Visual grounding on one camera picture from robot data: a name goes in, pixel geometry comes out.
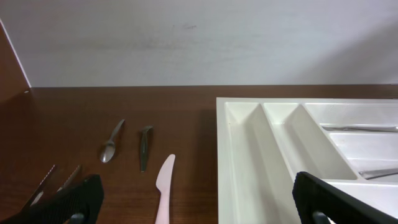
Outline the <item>silver fork with round handle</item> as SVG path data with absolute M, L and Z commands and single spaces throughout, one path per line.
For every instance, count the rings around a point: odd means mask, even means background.
M 397 126 L 393 127 L 364 127 L 364 126 L 343 126 L 343 127 L 334 127 L 334 126 L 323 126 L 323 129 L 327 131 L 369 131 L 369 132 L 387 132 L 387 133 L 396 133 Z

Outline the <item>silver tablespoon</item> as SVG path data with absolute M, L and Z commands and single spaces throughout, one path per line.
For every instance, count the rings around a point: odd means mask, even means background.
M 379 169 L 379 170 L 366 170 L 360 171 L 359 174 L 367 180 L 376 179 L 380 177 L 387 177 L 390 175 L 397 175 L 398 168 L 393 169 Z

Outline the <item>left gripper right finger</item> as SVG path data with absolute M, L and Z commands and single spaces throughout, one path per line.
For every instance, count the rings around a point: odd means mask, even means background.
M 397 224 L 396 218 L 308 172 L 296 174 L 292 195 L 302 223 Z

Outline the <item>white plastic knife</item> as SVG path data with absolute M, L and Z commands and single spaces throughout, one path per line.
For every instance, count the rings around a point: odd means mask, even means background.
M 170 223 L 170 189 L 174 169 L 175 154 L 171 154 L 163 163 L 157 176 L 156 187 L 160 192 L 160 201 L 155 224 Z

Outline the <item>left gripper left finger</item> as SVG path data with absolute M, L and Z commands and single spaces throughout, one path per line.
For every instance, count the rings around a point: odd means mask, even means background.
M 83 223 L 96 223 L 104 200 L 101 177 L 91 174 L 84 180 L 59 191 L 50 199 L 39 202 L 1 221 L 10 223 L 65 223 L 75 214 L 83 215 Z

